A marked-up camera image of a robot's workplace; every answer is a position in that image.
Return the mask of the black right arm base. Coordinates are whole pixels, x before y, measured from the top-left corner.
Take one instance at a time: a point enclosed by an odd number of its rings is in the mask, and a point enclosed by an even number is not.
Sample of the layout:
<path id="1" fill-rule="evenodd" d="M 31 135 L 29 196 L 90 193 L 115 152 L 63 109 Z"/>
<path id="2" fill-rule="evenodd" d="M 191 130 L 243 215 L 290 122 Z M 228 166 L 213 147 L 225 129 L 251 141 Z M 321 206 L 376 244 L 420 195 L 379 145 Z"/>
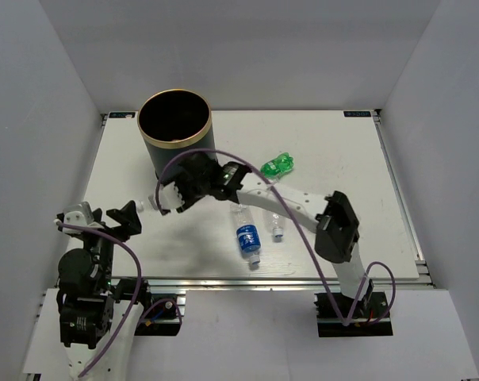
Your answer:
<path id="1" fill-rule="evenodd" d="M 388 306 L 386 295 L 383 292 L 374 292 L 367 305 L 359 302 L 348 326 L 344 326 L 339 320 L 326 293 L 315 294 L 314 304 L 319 338 L 391 337 L 393 335 L 389 314 L 386 314 L 378 323 L 373 324 L 373 321 L 378 319 Z"/>

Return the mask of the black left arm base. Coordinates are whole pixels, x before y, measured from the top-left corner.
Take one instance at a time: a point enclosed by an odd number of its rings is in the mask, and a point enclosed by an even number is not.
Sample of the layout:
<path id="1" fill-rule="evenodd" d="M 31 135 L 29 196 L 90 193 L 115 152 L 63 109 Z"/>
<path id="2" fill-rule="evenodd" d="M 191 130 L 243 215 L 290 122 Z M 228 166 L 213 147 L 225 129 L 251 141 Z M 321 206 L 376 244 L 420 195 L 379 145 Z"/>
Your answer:
<path id="1" fill-rule="evenodd" d="M 153 294 L 146 316 L 141 315 L 135 335 L 138 337 L 176 337 L 181 329 L 186 304 L 184 294 Z"/>

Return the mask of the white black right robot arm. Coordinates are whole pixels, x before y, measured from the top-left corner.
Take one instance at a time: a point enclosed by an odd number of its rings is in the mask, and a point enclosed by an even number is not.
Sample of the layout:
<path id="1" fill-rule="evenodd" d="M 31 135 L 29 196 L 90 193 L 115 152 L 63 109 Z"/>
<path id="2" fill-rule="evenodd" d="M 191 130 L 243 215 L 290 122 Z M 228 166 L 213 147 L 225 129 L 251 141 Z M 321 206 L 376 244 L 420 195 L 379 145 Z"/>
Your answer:
<path id="1" fill-rule="evenodd" d="M 182 199 L 180 211 L 212 196 L 287 217 L 299 233 L 305 229 L 314 233 L 314 242 L 304 243 L 312 262 L 324 259 L 333 266 L 344 306 L 339 306 L 339 297 L 332 292 L 328 299 L 342 324 L 349 325 L 354 316 L 360 317 L 371 309 L 370 280 L 359 255 L 359 221 L 344 193 L 318 195 L 276 185 L 238 156 L 221 165 L 211 154 L 213 150 L 209 148 L 191 149 L 165 167 L 174 171 L 169 182 Z"/>

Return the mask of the crushed Aquarius bottle blue label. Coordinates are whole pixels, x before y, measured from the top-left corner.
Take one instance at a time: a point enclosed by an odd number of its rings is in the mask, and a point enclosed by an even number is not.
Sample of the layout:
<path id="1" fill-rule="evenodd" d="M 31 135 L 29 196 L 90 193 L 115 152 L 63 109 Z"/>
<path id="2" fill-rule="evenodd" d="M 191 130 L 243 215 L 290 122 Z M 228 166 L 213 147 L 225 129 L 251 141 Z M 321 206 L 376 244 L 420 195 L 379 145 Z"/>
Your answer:
<path id="1" fill-rule="evenodd" d="M 136 199 L 134 201 L 134 203 L 135 203 L 135 206 L 136 206 L 136 210 L 139 213 L 142 213 L 142 212 L 148 211 L 148 210 L 159 211 L 159 207 L 155 202 L 155 195 L 154 194 L 149 194 L 145 198 Z"/>

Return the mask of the clear bottle dark blue label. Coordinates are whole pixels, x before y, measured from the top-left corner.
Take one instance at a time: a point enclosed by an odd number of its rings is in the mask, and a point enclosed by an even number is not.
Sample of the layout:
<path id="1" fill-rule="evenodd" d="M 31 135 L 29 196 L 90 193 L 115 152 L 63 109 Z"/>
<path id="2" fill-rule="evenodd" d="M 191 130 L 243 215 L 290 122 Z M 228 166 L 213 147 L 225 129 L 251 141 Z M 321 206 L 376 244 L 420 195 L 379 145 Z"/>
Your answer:
<path id="1" fill-rule="evenodd" d="M 255 269 L 261 261 L 261 241 L 251 210 L 235 203 L 230 205 L 230 210 L 241 256 L 248 261 L 250 268 Z"/>

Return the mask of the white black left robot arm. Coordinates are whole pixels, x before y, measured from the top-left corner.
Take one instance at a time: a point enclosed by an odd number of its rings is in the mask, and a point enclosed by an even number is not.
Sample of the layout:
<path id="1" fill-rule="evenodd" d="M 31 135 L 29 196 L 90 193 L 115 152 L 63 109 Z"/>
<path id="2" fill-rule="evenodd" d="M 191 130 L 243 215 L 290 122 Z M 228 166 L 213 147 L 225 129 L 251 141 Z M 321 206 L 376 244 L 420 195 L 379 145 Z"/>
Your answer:
<path id="1" fill-rule="evenodd" d="M 93 210 L 88 202 L 67 207 L 57 229 L 81 241 L 58 263 L 59 339 L 72 380 L 125 380 L 140 317 L 153 297 L 138 271 L 112 283 L 113 254 L 142 232 L 134 201 L 120 209 Z"/>

